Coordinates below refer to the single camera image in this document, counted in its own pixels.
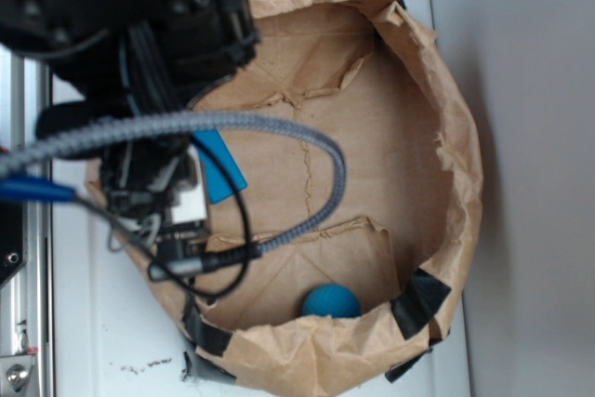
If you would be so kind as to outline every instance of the brown paper bag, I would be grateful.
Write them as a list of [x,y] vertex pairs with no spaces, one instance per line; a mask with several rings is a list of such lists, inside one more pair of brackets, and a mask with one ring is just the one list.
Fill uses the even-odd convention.
[[[435,33],[397,1],[251,0],[263,35],[257,58],[196,106],[314,126],[348,163],[346,196],[324,227],[253,262],[228,298],[189,302],[171,284],[150,284],[197,354],[238,385],[337,395],[448,334],[480,225],[479,144]],[[330,193],[330,161],[310,145],[224,138],[248,180],[259,237],[307,218]],[[210,217],[208,249],[240,242],[232,201],[211,206]],[[218,289],[235,273],[197,284]],[[364,316],[299,317],[305,295],[326,283],[350,287]]]

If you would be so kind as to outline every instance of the gray braided cable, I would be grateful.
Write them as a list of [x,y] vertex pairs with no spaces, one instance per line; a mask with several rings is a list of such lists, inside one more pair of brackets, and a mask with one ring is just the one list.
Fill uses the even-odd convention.
[[67,157],[78,152],[122,143],[130,140],[190,134],[195,130],[246,129],[301,139],[326,151],[333,160],[334,185],[326,204],[313,216],[297,226],[257,245],[260,254],[269,253],[300,235],[315,229],[328,218],[345,192],[346,167],[338,145],[322,132],[281,118],[249,112],[173,112],[97,123],[62,132],[54,137],[0,157],[0,180],[22,172],[26,167],[54,157]]

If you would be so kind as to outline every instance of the blue tag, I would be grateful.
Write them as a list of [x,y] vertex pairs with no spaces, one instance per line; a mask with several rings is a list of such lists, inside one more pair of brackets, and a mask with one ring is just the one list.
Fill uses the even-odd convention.
[[[235,163],[227,144],[225,144],[225,141],[217,130],[199,130],[194,132],[193,135],[203,143],[206,148],[215,154],[219,161],[225,166],[238,190],[241,191],[248,186],[248,182],[245,180],[240,167]],[[225,181],[225,178],[218,171],[217,167],[200,149],[196,148],[196,150],[205,167],[206,193],[208,194],[211,204],[218,204],[228,197],[231,197],[233,192],[227,184],[227,181]]]

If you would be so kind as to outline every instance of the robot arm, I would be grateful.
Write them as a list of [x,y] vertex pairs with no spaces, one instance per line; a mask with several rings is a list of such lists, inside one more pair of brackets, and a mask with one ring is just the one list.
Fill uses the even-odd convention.
[[[43,111],[39,139],[98,121],[188,108],[254,58],[259,39],[247,0],[0,0],[0,5],[0,42],[45,62],[85,97]],[[176,219],[180,196],[196,189],[200,178],[189,147],[188,137],[172,136],[72,158],[99,157],[108,210],[139,228],[159,222],[158,256],[181,261],[208,235],[204,215]]]

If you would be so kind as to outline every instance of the white wall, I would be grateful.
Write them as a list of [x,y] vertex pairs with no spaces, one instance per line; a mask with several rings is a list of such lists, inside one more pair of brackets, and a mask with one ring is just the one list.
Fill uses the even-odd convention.
[[595,0],[432,0],[477,119],[474,395],[595,395]]

